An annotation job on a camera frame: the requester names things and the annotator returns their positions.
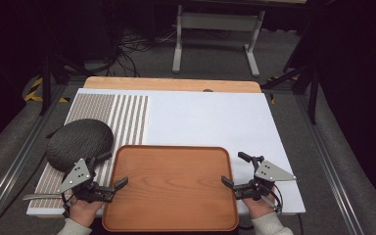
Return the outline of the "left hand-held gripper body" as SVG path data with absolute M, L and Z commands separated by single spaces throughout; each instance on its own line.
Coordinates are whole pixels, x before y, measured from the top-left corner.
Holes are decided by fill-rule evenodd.
M 93 170 L 93 163 L 89 164 L 80 159 L 74 164 L 72 169 L 65 175 L 60 189 L 55 194 L 28 194 L 23 196 L 24 201 L 38 200 L 38 199 L 62 199 L 66 192 L 71 193 L 78 199 L 92 202 L 106 202 L 110 203 L 116 190 L 114 188 L 100 186 L 94 181 L 95 171 Z

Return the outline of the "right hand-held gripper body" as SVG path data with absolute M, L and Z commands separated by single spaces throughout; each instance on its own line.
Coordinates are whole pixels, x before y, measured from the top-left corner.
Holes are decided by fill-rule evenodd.
M 235 185 L 234 195 L 237 200 L 251 198 L 255 201 L 262 196 L 272 195 L 272 188 L 277 181 L 293 181 L 296 176 L 283 168 L 264 159 L 251 159 L 254 177 L 246 184 Z

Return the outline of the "brown wooden tray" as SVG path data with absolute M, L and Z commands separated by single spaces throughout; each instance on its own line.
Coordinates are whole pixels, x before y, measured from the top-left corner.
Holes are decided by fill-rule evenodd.
M 123 146 L 112 180 L 128 183 L 105 206 L 110 232 L 231 231 L 238 212 L 229 154 L 220 147 Z

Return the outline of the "person's left hand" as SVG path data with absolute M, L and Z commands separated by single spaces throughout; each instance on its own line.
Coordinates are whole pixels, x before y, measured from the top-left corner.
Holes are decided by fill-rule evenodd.
M 72 197 L 70 199 L 70 219 L 84 227 L 89 227 L 93 223 L 97 211 L 103 205 L 103 202 L 88 203 Z

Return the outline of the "person's right hand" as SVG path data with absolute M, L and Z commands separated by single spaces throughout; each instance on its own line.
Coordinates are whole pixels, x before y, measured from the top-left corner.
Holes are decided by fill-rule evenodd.
M 274 212 L 275 199 L 272 195 L 268 195 L 260 200 L 253 200 L 252 198 L 243 199 L 242 202 L 249 210 L 251 219 L 256 219 Z

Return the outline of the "striped beige placemat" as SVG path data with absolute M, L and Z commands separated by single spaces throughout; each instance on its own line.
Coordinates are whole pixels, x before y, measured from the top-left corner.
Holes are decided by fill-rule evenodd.
M 93 118 L 107 124 L 114 135 L 113 154 L 123 145 L 141 145 L 147 127 L 149 97 L 144 95 L 88 94 L 78 93 L 72 103 L 65 124 Z M 102 186 L 110 184 L 113 164 L 111 157 L 95 169 L 97 181 Z M 56 194 L 64 174 L 46 164 L 38 181 L 35 193 Z M 44 214 L 52 210 L 55 214 L 63 210 L 62 199 L 35 199 L 29 202 L 27 214 Z

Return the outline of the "white board sheet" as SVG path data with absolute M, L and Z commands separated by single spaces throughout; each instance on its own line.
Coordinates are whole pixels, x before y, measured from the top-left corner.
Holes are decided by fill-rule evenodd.
M 232 175 L 229 179 L 234 186 L 246 184 L 254 177 L 253 165 L 240 159 L 239 152 L 264 156 L 265 160 L 293 174 L 261 93 L 109 89 L 81 89 L 78 93 L 148 96 L 148 123 L 141 145 L 223 148 L 229 154 Z M 272 191 L 282 212 L 304 211 L 296 179 L 277 181 Z M 235 195 L 234 199 L 238 215 L 245 213 L 244 204 Z

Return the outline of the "black tripod stand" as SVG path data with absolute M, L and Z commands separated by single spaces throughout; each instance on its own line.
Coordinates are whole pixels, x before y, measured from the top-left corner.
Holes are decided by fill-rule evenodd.
M 288 80 L 296 78 L 294 84 L 292 85 L 292 92 L 294 94 L 303 95 L 306 89 L 309 87 L 308 105 L 307 105 L 307 115 L 312 124 L 316 124 L 315 120 L 315 110 L 317 102 L 317 92 L 319 85 L 319 78 L 314 66 L 303 66 L 297 69 L 287 71 L 286 73 L 270 78 L 265 84 L 260 88 L 267 90 L 271 89 L 281 83 Z
M 55 79 L 56 83 L 61 85 L 66 85 L 70 80 L 66 66 L 72 68 L 79 75 L 85 77 L 94 76 L 93 72 L 57 53 L 48 53 L 45 55 L 42 61 L 43 101 L 40 112 L 42 116 L 47 113 L 52 104 L 51 80 Z

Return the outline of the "yellow black hazard tape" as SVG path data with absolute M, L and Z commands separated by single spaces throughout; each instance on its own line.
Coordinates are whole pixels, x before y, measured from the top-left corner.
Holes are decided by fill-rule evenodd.
M 23 90 L 23 99 L 33 102 L 43 102 L 43 77 L 37 76 L 32 78 Z

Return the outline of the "aluminium floor rail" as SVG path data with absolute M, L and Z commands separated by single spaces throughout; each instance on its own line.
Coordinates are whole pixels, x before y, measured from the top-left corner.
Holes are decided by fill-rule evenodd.
M 24 141 L 21 149 L 16 154 L 15 158 L 11 162 L 8 170 L 3 174 L 0 180 L 0 211 L 4 207 L 12 188 L 17 182 L 22 169 L 24 168 L 27 160 L 29 159 L 30 152 L 34 148 L 35 142 L 46 124 L 48 117 L 62 98 L 66 90 L 65 85 L 56 85 L 53 92 L 50 94 L 50 98 L 47 99 L 42 106 L 45 108 L 43 115 L 39 115 L 35 121 L 31 131 L 28 133 L 26 140 Z
M 297 105 L 304 116 L 305 125 L 308 128 L 310 136 L 316 146 L 320 164 L 326 175 L 331 191 L 334 195 L 335 201 L 339 207 L 344 222 L 350 232 L 350 235 L 365 235 L 359 220 L 353 210 L 353 205 L 350 201 L 347 190 L 345 189 L 337 170 L 335 169 L 330 155 L 327 151 L 326 145 L 320 135 L 317 126 L 311 121 L 308 114 L 308 105 L 303 96 L 295 97 Z

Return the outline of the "white metal desk frame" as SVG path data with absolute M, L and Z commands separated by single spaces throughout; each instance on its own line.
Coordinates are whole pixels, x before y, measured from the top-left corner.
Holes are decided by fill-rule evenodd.
M 260 72 L 254 51 L 264 16 L 265 11 L 259 11 L 255 16 L 190 13 L 185 12 L 183 10 L 183 7 L 179 5 L 176 16 L 176 44 L 174 48 L 172 71 L 174 73 L 180 72 L 183 28 L 248 31 L 251 33 L 251 40 L 248 44 L 244 45 L 244 51 L 249 63 L 252 76 L 259 77 Z

